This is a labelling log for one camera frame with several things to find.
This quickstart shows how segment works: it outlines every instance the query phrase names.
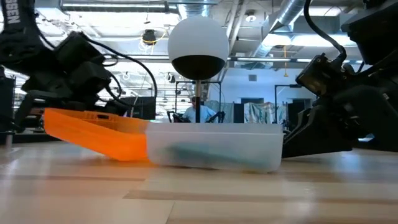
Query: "wall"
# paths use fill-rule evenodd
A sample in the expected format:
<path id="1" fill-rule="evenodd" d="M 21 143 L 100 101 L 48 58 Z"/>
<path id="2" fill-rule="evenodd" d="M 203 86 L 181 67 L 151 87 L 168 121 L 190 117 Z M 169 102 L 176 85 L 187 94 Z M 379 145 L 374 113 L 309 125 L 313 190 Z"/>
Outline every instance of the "wall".
<path id="1" fill-rule="evenodd" d="M 274 102 L 274 85 L 295 84 L 295 77 L 301 72 L 300 69 L 288 69 L 289 77 L 284 77 L 285 70 L 244 70 L 229 69 L 222 83 L 221 102 L 240 103 L 241 98 L 264 98 L 264 102 Z M 248 75 L 257 75 L 256 82 L 249 82 Z M 291 101 L 293 98 L 311 98 L 315 95 L 305 88 L 284 88 L 277 89 L 278 102 Z M 210 88 L 210 100 L 218 101 L 218 89 L 212 86 Z"/>

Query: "clear plastic container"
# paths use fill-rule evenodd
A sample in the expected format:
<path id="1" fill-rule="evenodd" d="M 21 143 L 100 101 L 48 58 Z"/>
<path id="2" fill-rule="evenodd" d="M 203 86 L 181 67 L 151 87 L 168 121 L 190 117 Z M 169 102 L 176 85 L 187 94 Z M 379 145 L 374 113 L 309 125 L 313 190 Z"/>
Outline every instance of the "clear plastic container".
<path id="1" fill-rule="evenodd" d="M 150 123 L 147 155 L 164 166 L 271 172 L 280 166 L 279 124 Z"/>

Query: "curtain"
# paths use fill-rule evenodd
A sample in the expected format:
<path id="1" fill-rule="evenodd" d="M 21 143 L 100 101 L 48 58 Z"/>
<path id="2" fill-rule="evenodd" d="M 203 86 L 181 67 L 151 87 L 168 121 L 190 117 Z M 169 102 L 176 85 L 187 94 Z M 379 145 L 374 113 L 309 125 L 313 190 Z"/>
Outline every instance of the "curtain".
<path id="1" fill-rule="evenodd" d="M 286 105 L 277 105 L 277 122 L 281 124 L 286 119 Z M 257 124 L 272 124 L 275 121 L 275 104 L 246 103 L 244 105 L 244 122 Z"/>

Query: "black cable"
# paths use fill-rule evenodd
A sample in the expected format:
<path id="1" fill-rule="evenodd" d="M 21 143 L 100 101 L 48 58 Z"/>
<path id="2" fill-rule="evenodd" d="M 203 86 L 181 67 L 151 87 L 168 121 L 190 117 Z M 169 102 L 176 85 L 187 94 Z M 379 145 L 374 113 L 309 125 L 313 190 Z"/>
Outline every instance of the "black cable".
<path id="1" fill-rule="evenodd" d="M 100 47 L 102 47 L 102 48 L 104 48 L 104 49 L 106 49 L 106 50 L 108 50 L 108 51 L 114 53 L 114 54 L 117 55 L 117 56 L 124 57 L 124 58 L 126 58 L 126 59 L 128 59 L 128 60 L 130 60 L 130 61 L 132 61 L 132 62 L 136 62 L 137 64 L 139 64 L 139 65 L 149 74 L 150 79 L 152 80 L 152 82 L 153 82 L 153 84 L 154 84 L 154 89 L 155 89 L 154 97 L 157 98 L 157 84 L 156 84 L 155 76 L 152 74 L 152 72 L 151 72 L 142 62 L 140 62 L 140 61 L 138 61 L 137 59 L 134 59 L 134 58 L 132 58 L 132 57 L 129 57 L 129 56 L 125 55 L 125 54 L 122 54 L 122 53 L 120 53 L 120 52 L 118 52 L 118 51 L 116 51 L 116 50 L 113 50 L 112 48 L 108 47 L 107 45 L 104 45 L 104 44 L 102 44 L 102 43 L 99 43 L 99 42 L 97 42 L 97 41 L 95 41 L 95 40 L 91 40 L 91 39 L 88 38 L 88 37 L 85 37 L 85 39 L 86 39 L 88 42 L 90 42 L 90 43 L 92 43 L 92 44 L 95 44 L 95 45 L 98 45 L 98 46 L 100 46 Z M 118 101 L 119 103 L 122 103 L 122 104 L 127 105 L 127 106 L 134 106 L 134 105 L 129 105 L 129 104 L 127 104 L 127 103 L 121 101 L 121 100 L 120 100 L 118 97 L 116 97 L 111 91 L 108 91 L 108 93 L 114 98 L 114 100 Z"/>
<path id="2" fill-rule="evenodd" d="M 362 68 L 365 66 L 365 61 L 362 61 L 362 63 L 361 63 L 361 65 L 359 66 L 359 69 L 358 69 L 358 71 L 356 72 L 357 74 L 359 73 L 359 72 L 361 72 L 362 71 Z"/>
<path id="3" fill-rule="evenodd" d="M 310 5 L 311 0 L 306 0 L 304 4 L 304 18 L 306 22 L 316 34 L 329 41 L 340 52 L 338 58 L 345 60 L 347 58 L 346 49 L 341 46 L 335 39 L 331 38 L 327 33 L 319 29 L 319 27 L 315 25 L 315 23 L 312 21 L 310 16 Z"/>
<path id="4" fill-rule="evenodd" d="M 116 65 L 116 64 L 119 62 L 119 58 L 117 57 L 117 55 L 113 55 L 113 54 L 102 54 L 102 55 L 99 55 L 99 56 L 97 56 L 97 57 L 93 57 L 93 58 L 91 59 L 91 61 L 97 60 L 98 58 L 104 57 L 104 56 L 110 56 L 110 57 L 112 57 L 112 58 L 114 58 L 114 59 L 116 60 L 116 61 L 115 61 L 114 63 L 112 63 L 112 64 L 103 64 L 104 67 L 114 66 L 114 65 Z M 113 75 L 113 73 L 110 72 L 110 76 L 111 76 L 111 78 L 113 78 L 113 80 L 114 80 L 114 81 L 116 82 L 116 84 L 118 85 L 119 95 L 117 96 L 117 98 L 120 98 L 120 96 L 122 95 L 122 91 L 123 91 L 122 86 L 120 85 L 119 80 L 116 78 L 116 76 Z M 108 102 L 108 101 L 106 101 L 106 100 L 102 100 L 101 98 L 100 98 L 99 100 L 102 101 L 102 102 L 105 102 L 105 103 Z"/>
<path id="5" fill-rule="evenodd" d="M 328 12 L 330 12 L 334 7 L 340 9 L 340 12 L 343 12 L 343 10 L 342 10 L 340 7 L 338 7 L 338 6 L 332 6 L 331 8 L 329 8 L 329 9 L 324 13 L 323 16 L 325 16 L 326 14 L 328 14 Z"/>
<path id="6" fill-rule="evenodd" d="M 398 49 L 393 50 L 389 55 L 384 57 L 382 60 L 378 61 L 378 63 L 374 64 L 372 67 L 368 68 L 367 70 L 357 73 L 356 77 L 366 77 L 371 75 L 374 72 L 377 72 L 380 69 L 389 69 L 390 64 L 395 60 L 398 56 Z"/>
<path id="7" fill-rule="evenodd" d="M 40 35 L 40 37 L 44 40 L 44 42 L 45 42 L 48 46 L 50 46 L 51 48 L 55 49 L 55 46 L 54 46 L 49 40 L 47 40 L 47 38 L 45 38 L 44 34 L 43 34 L 42 31 L 39 29 L 39 27 L 36 26 L 36 28 L 37 28 L 37 30 L 39 31 L 39 35 Z"/>

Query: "pole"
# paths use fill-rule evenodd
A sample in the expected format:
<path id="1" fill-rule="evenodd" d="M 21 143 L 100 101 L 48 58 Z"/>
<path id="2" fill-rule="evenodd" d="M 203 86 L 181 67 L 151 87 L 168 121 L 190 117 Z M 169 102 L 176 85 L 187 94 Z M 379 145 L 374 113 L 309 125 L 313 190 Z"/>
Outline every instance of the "pole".
<path id="1" fill-rule="evenodd" d="M 277 109 L 277 92 L 276 92 L 276 89 L 278 88 L 278 85 L 275 85 L 275 87 L 274 87 L 274 91 L 275 91 L 275 124 L 277 124 L 278 122 L 277 122 L 277 119 L 276 119 L 276 117 L 278 116 L 278 112 L 276 111 L 276 109 Z"/>
<path id="2" fill-rule="evenodd" d="M 218 111 L 221 112 L 221 82 L 218 83 L 220 86 L 220 92 L 218 93 L 219 102 L 218 102 Z"/>
<path id="3" fill-rule="evenodd" d="M 178 87 L 179 82 L 175 82 L 175 108 L 174 111 L 177 113 L 177 87 Z"/>
<path id="4" fill-rule="evenodd" d="M 234 0 L 232 4 L 233 5 L 232 5 L 232 8 L 231 8 L 231 14 L 230 14 L 231 17 L 229 18 L 229 22 L 228 22 L 228 25 L 226 27 L 226 36 L 228 38 L 231 35 L 232 25 L 234 24 L 236 11 L 238 10 L 239 0 Z"/>
<path id="5" fill-rule="evenodd" d="M 196 123 L 200 123 L 200 88 L 201 88 L 201 80 L 196 81 Z"/>

